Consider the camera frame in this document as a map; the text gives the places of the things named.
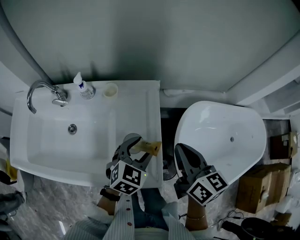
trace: soap dispenser bottle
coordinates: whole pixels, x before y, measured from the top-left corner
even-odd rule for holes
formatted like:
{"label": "soap dispenser bottle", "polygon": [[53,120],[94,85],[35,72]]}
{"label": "soap dispenser bottle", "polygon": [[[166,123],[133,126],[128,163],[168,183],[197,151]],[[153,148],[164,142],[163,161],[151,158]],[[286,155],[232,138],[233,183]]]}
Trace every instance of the soap dispenser bottle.
{"label": "soap dispenser bottle", "polygon": [[77,85],[77,88],[80,92],[80,96],[83,99],[89,100],[94,97],[95,91],[92,86],[88,85],[85,81],[83,81],[81,77],[81,73],[77,73],[73,82]]}

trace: striped shirt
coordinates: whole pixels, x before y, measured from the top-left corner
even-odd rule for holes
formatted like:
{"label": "striped shirt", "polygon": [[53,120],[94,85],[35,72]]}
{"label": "striped shirt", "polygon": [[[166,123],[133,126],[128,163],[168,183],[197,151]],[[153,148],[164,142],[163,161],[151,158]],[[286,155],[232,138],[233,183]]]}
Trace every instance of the striped shirt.
{"label": "striped shirt", "polygon": [[174,204],[177,203],[169,203],[162,209],[169,232],[154,228],[135,229],[131,196],[122,195],[114,216],[109,216],[104,209],[94,205],[89,210],[88,217],[72,226],[63,240],[212,240],[209,229],[190,232],[185,228],[176,219],[177,213],[172,213]]}

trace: gray floor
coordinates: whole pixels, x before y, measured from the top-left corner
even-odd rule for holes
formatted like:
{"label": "gray floor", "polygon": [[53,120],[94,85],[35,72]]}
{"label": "gray floor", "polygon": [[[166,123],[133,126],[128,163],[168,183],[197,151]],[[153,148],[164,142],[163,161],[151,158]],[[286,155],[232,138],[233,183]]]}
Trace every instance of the gray floor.
{"label": "gray floor", "polygon": [[[268,138],[273,135],[283,134],[289,131],[287,120],[265,120]],[[270,160],[269,144],[260,164],[277,163],[278,160]],[[173,184],[176,177],[165,181],[161,194],[167,202],[173,202],[176,193]],[[8,218],[8,222],[18,232],[23,240],[56,240],[63,236],[60,222],[65,229],[76,221],[85,217],[85,208],[91,202],[97,202],[100,198],[99,192],[102,187],[82,187],[70,185],[35,176],[33,189],[28,193],[27,202],[17,211],[16,215]],[[219,198],[206,206],[209,226],[215,231],[215,236],[235,240],[235,235],[220,229],[218,221],[227,216],[228,212],[235,209],[238,181],[233,183]],[[0,193],[14,192],[10,186],[0,183]],[[184,214],[188,209],[187,197],[178,200],[179,214]],[[258,214],[244,212],[244,216],[257,216],[270,221],[274,215],[275,205],[268,206]]]}

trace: yellow object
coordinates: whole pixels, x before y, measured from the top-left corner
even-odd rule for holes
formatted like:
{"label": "yellow object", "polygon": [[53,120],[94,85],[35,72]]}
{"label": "yellow object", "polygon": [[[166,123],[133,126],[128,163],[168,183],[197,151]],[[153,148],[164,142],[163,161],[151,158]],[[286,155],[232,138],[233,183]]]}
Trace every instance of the yellow object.
{"label": "yellow object", "polygon": [[161,142],[146,142],[141,139],[135,146],[132,148],[135,150],[147,152],[151,155],[157,156],[160,149]]}
{"label": "yellow object", "polygon": [[9,159],[6,159],[6,173],[12,181],[17,180],[17,169],[10,165]]}

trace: blue pants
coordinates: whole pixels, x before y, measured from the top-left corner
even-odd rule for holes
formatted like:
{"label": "blue pants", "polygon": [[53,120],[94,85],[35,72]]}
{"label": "blue pants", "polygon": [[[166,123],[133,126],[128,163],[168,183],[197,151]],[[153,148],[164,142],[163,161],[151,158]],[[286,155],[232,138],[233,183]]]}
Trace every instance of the blue pants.
{"label": "blue pants", "polygon": [[137,193],[132,194],[135,228],[154,227],[168,231],[168,226],[161,212],[166,202],[160,195],[158,188],[143,188],[141,189],[141,193],[145,204],[145,211],[139,205]]}

